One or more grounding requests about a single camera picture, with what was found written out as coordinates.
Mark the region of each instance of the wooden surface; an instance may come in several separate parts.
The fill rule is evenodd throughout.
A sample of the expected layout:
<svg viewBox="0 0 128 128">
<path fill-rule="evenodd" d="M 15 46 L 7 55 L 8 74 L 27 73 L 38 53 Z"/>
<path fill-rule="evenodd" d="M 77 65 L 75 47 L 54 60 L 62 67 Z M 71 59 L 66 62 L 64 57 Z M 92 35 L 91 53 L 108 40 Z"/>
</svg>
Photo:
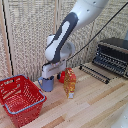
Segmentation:
<svg viewBox="0 0 128 128">
<path fill-rule="evenodd" d="M 63 84 L 55 79 L 53 91 L 43 91 L 47 101 L 40 116 L 23 128 L 110 128 L 118 119 L 128 103 L 128 81 L 115 78 L 106 85 L 78 68 L 73 70 L 74 98 L 67 99 Z M 0 128 L 15 128 L 2 106 Z"/>
</svg>

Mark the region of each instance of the black cable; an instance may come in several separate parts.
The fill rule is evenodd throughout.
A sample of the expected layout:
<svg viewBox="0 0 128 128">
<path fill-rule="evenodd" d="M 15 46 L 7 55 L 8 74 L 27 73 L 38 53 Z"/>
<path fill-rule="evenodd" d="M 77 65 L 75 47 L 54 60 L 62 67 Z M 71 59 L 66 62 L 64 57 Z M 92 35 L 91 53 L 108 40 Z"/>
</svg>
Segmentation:
<svg viewBox="0 0 128 128">
<path fill-rule="evenodd" d="M 97 35 L 99 35 L 99 33 L 108 25 L 108 23 L 120 12 L 122 11 L 122 9 L 128 4 L 128 2 L 103 26 L 102 29 L 100 29 L 100 31 L 83 47 L 81 48 L 75 55 L 73 55 L 71 58 L 67 59 L 67 61 L 69 61 L 70 59 L 72 59 L 74 56 L 76 56 L 78 53 L 80 53 L 85 47 L 87 47 L 94 39 Z"/>
</svg>

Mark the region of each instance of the small toy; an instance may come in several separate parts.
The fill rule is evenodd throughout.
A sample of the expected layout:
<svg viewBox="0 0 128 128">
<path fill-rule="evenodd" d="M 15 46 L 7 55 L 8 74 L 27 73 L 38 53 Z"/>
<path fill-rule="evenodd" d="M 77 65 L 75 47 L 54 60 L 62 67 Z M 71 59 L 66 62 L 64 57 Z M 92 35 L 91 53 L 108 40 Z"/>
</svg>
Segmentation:
<svg viewBox="0 0 128 128">
<path fill-rule="evenodd" d="M 76 84 L 76 76 L 71 68 L 66 68 L 64 79 L 64 90 L 67 98 L 73 98 Z"/>
</svg>

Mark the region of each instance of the red plastic basket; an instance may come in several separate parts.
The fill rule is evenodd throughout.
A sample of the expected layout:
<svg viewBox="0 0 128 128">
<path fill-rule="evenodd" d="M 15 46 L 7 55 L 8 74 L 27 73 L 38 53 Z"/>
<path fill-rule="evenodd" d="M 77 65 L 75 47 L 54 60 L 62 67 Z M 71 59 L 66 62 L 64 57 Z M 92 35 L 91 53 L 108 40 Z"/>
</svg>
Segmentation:
<svg viewBox="0 0 128 128">
<path fill-rule="evenodd" d="M 0 103 L 18 128 L 39 116 L 46 96 L 23 75 L 0 81 Z"/>
</svg>

